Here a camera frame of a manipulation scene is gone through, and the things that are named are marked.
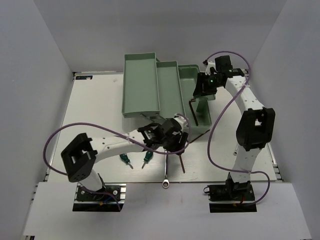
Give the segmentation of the dark hex key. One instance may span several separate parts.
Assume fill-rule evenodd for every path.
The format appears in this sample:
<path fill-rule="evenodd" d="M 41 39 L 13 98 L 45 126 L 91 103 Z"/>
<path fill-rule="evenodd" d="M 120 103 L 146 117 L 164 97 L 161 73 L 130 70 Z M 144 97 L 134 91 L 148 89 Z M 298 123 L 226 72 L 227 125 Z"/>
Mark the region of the dark hex key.
<path fill-rule="evenodd" d="M 192 103 L 194 103 L 194 102 L 196 102 L 196 98 L 191 98 L 191 99 L 188 101 L 188 105 L 189 105 L 189 108 L 190 108 L 190 111 L 191 111 L 193 120 L 194 120 L 194 122 L 195 122 L 195 125 L 198 126 L 198 125 L 199 125 L 199 122 L 198 122 L 198 119 L 197 119 L 195 110 L 194 110 L 194 108 L 193 108 L 193 105 L 192 105 Z"/>
<path fill-rule="evenodd" d="M 193 142 L 195 142 L 196 140 L 200 139 L 202 136 L 206 135 L 208 132 L 210 132 L 210 129 L 208 129 L 207 131 L 205 131 L 204 133 L 201 133 L 200 135 L 198 135 L 197 137 L 195 137 L 193 140 L 189 141 L 189 144 L 192 144 Z"/>
<path fill-rule="evenodd" d="M 185 170 L 185 166 L 184 166 L 184 163 L 183 163 L 182 154 L 178 155 L 178 157 L 179 157 L 179 162 L 180 162 L 180 166 L 181 166 L 182 172 L 183 172 L 183 174 L 185 174 L 186 170 Z"/>

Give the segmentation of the green handled screwdriver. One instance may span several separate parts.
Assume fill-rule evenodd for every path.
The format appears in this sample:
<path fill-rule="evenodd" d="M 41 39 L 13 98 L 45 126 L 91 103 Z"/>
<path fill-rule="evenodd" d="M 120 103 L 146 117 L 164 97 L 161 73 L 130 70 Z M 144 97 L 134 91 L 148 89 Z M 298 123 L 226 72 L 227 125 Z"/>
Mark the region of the green handled screwdriver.
<path fill-rule="evenodd" d="M 131 161 L 126 153 L 120 154 L 119 157 L 127 166 L 129 166 L 132 170 L 134 169 L 133 166 L 131 165 Z"/>
<path fill-rule="evenodd" d="M 150 162 L 150 160 L 152 159 L 153 155 L 154 155 L 154 153 L 152 151 L 147 151 L 145 153 L 145 156 L 143 158 L 143 164 L 141 166 L 142 169 L 146 166 L 146 164 L 148 164 Z"/>

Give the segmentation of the green plastic toolbox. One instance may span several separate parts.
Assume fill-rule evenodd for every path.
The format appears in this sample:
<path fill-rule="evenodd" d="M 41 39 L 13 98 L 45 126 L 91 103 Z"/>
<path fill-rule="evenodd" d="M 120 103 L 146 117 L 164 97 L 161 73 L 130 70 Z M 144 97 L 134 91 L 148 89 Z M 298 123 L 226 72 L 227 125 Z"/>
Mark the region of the green plastic toolbox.
<path fill-rule="evenodd" d="M 202 134 L 212 125 L 208 100 L 192 103 L 198 126 L 193 119 L 189 100 L 193 98 L 197 75 L 196 64 L 179 65 L 177 61 L 160 61 L 156 53 L 133 53 L 124 56 L 122 109 L 124 118 L 186 116 L 194 134 Z"/>

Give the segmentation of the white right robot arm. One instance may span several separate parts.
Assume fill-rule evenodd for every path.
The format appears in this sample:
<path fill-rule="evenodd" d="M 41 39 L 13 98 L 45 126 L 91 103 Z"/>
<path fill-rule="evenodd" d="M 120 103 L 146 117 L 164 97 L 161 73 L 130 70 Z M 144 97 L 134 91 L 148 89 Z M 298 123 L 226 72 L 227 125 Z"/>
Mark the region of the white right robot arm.
<path fill-rule="evenodd" d="M 226 195 L 236 200 L 244 193 L 242 184 L 251 180 L 250 175 L 261 150 L 272 139 L 276 113 L 265 107 L 254 95 L 249 85 L 249 74 L 234 68 L 229 55 L 204 61 L 205 72 L 197 75 L 194 98 L 214 96 L 223 87 L 232 96 L 241 113 L 236 129 L 238 153 L 234 166 L 229 170 Z"/>

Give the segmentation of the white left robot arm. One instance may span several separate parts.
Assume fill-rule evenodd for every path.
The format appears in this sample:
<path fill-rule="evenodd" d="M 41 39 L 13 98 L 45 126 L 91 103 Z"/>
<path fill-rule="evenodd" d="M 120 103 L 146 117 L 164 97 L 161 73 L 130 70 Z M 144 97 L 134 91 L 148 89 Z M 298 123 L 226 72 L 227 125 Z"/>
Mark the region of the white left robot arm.
<path fill-rule="evenodd" d="M 188 125 L 188 120 L 177 114 L 162 124 L 150 123 L 125 134 L 113 131 L 109 137 L 88 137 L 80 133 L 61 152 L 68 180 L 80 183 L 99 200 L 105 196 L 106 187 L 94 171 L 94 164 L 120 154 L 156 152 L 158 148 L 181 154 L 187 145 L 189 134 L 184 128 Z"/>

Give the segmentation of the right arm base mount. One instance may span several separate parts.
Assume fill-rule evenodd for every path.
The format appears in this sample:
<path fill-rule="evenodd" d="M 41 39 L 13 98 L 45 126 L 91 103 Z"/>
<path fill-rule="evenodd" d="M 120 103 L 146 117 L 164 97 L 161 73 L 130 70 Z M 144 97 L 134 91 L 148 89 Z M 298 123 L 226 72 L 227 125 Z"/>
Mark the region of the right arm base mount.
<path fill-rule="evenodd" d="M 203 193 L 209 198 L 210 213 L 255 213 L 257 212 L 252 185 L 248 190 L 229 193 L 225 184 L 207 185 Z"/>

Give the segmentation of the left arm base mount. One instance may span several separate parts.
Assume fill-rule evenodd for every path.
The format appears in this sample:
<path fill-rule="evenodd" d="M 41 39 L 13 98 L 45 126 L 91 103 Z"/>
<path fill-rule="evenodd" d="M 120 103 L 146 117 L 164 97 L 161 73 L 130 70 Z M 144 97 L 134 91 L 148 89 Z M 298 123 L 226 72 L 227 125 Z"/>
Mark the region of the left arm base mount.
<path fill-rule="evenodd" d="M 105 192 L 109 194 L 93 194 L 83 186 L 77 185 L 72 211 L 73 212 L 104 212 L 119 213 L 125 203 L 126 184 L 105 184 Z"/>

